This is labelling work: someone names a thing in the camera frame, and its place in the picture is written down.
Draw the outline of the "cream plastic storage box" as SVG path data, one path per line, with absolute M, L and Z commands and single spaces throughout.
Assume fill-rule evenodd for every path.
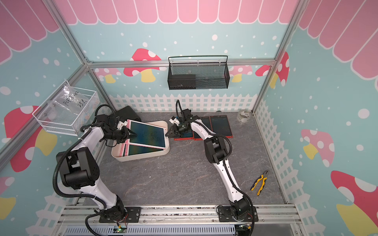
M 128 120 L 127 128 L 137 134 L 124 143 L 112 148 L 112 156 L 126 162 L 168 154 L 170 151 L 169 138 L 166 137 L 168 124 L 165 121 L 142 123 Z

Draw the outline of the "red writing tablet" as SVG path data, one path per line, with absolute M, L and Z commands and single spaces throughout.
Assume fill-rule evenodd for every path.
M 175 141 L 193 140 L 193 139 L 194 139 L 194 135 L 193 135 L 192 132 L 186 132 L 186 133 L 182 133 L 182 134 L 177 134 L 174 137 Z
M 227 138 L 233 138 L 228 117 L 226 115 L 211 116 L 210 122 L 214 133 L 224 135 Z
M 193 120 L 191 122 L 191 129 L 194 133 L 196 133 L 202 140 L 206 140 L 208 138 L 212 138 L 214 136 L 214 132 L 211 131 L 201 119 Z

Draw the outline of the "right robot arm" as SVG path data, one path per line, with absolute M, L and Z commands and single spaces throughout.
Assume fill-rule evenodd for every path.
M 217 169 L 226 188 L 232 217 L 236 221 L 254 221 L 254 205 L 250 197 L 239 188 L 229 165 L 228 158 L 232 153 L 230 140 L 211 131 L 198 116 L 192 115 L 190 109 L 176 110 L 176 115 L 169 121 L 172 126 L 166 137 L 178 138 L 193 131 L 203 140 L 206 158 Z

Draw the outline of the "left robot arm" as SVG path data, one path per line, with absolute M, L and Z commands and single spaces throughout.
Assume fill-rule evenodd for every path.
M 57 154 L 57 166 L 53 174 L 55 192 L 66 198 L 78 197 L 78 194 L 68 194 L 60 190 L 58 180 L 65 187 L 79 190 L 82 196 L 91 198 L 99 207 L 99 215 L 115 222 L 127 217 L 120 197 L 111 192 L 100 178 L 100 168 L 94 158 L 93 151 L 100 142 L 115 141 L 124 143 L 127 139 L 136 137 L 127 128 L 128 120 L 139 121 L 136 114 L 96 115 L 91 124 L 80 128 L 83 136 L 68 150 Z

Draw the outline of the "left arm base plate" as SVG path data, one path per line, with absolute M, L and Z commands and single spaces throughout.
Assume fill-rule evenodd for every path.
M 105 210 L 100 215 L 100 223 L 138 223 L 141 216 L 141 207 L 124 207 L 123 210 L 118 210 L 116 207 Z

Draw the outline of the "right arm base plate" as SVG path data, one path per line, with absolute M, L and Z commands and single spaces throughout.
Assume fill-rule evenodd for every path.
M 216 213 L 219 222 L 258 222 L 258 214 L 255 207 L 248 209 L 245 212 L 238 211 L 232 206 L 218 205 Z

